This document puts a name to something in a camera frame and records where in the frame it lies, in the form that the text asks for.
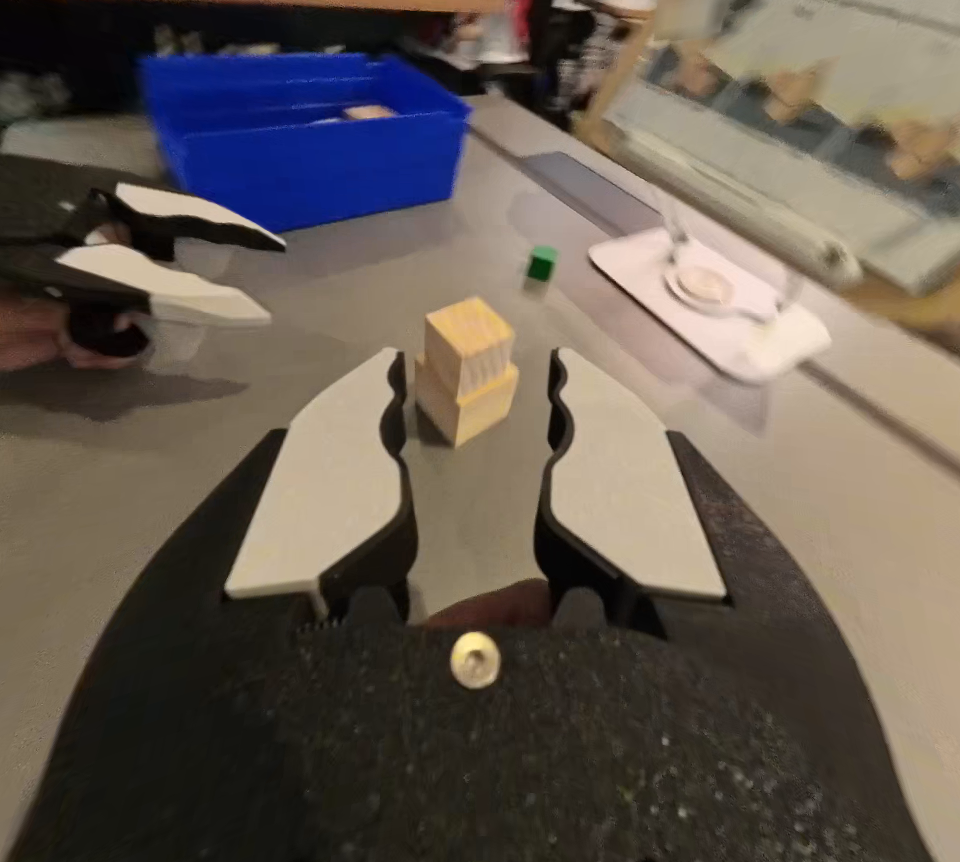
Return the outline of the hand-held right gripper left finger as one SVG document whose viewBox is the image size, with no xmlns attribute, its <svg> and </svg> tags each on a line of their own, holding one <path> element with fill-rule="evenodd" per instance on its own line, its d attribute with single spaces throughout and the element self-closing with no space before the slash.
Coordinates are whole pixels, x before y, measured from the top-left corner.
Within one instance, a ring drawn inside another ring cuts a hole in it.
<svg viewBox="0 0 960 862">
<path fill-rule="evenodd" d="M 406 442 L 405 360 L 385 347 L 289 423 L 223 592 L 306 595 L 342 608 L 382 588 L 409 606 L 418 526 Z"/>
</svg>

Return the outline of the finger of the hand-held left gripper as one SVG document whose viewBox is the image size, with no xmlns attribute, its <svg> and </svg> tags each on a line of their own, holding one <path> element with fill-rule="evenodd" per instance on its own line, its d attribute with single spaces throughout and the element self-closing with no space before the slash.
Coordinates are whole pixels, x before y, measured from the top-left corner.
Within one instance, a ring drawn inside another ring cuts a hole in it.
<svg viewBox="0 0 960 862">
<path fill-rule="evenodd" d="M 147 369 L 181 369 L 212 329 L 265 328 L 272 322 L 271 314 L 246 292 L 158 263 L 125 245 L 71 248 L 59 262 L 146 294 Z"/>
<path fill-rule="evenodd" d="M 180 241 L 285 253 L 286 241 L 261 225 L 198 196 L 132 183 L 92 188 L 88 206 L 120 227 L 122 243 L 154 261 L 174 261 Z"/>
</svg>

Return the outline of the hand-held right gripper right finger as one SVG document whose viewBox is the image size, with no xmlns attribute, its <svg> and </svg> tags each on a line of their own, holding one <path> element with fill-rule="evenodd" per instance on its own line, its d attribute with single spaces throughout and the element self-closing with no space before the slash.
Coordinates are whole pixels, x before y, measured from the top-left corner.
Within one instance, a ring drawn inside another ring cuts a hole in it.
<svg viewBox="0 0 960 862">
<path fill-rule="evenodd" d="M 660 596 L 722 604 L 728 588 L 667 429 L 630 388 L 561 346 L 534 520 L 534 557 L 554 592 L 607 603 Z"/>
</svg>

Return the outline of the blue plastic bin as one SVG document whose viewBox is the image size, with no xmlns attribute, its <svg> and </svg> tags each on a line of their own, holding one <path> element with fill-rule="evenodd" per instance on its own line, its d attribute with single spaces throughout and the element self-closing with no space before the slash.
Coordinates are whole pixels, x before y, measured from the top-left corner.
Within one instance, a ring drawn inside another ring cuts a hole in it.
<svg viewBox="0 0 960 862">
<path fill-rule="evenodd" d="M 450 199 L 473 113 L 392 55 L 155 54 L 138 81 L 174 184 L 276 234 Z M 343 118 L 366 104 L 397 114 Z"/>
</svg>

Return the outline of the large pale wooden cube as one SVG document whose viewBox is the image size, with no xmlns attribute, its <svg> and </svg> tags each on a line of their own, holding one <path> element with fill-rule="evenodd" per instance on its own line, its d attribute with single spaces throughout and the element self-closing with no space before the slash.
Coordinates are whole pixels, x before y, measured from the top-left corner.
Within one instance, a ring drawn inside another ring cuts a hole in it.
<svg viewBox="0 0 960 862">
<path fill-rule="evenodd" d="M 493 381 L 456 396 L 430 367 L 426 355 L 414 359 L 415 404 L 452 448 L 462 447 L 503 422 L 513 406 L 519 381 L 519 368 L 510 363 Z"/>
</svg>

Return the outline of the medium pale wooden cube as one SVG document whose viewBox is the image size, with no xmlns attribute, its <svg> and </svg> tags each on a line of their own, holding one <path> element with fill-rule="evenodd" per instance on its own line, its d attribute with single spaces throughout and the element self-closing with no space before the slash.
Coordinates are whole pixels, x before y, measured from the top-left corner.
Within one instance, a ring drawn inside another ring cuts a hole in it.
<svg viewBox="0 0 960 862">
<path fill-rule="evenodd" d="M 514 329 L 479 296 L 424 317 L 425 363 L 457 400 L 507 374 L 514 341 Z"/>
</svg>

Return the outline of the person's left hand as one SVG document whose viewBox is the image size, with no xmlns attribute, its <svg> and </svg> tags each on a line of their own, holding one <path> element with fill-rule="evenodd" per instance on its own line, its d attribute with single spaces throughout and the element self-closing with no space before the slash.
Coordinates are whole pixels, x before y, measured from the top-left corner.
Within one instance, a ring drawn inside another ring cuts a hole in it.
<svg viewBox="0 0 960 862">
<path fill-rule="evenodd" d="M 135 364 L 149 351 L 149 338 L 126 314 L 114 317 L 114 331 L 124 336 L 135 329 L 138 351 L 122 355 L 106 354 L 78 344 L 71 334 L 70 318 L 71 306 L 63 301 L 2 286 L 2 374 L 53 363 L 64 363 L 81 371 L 113 371 Z"/>
</svg>

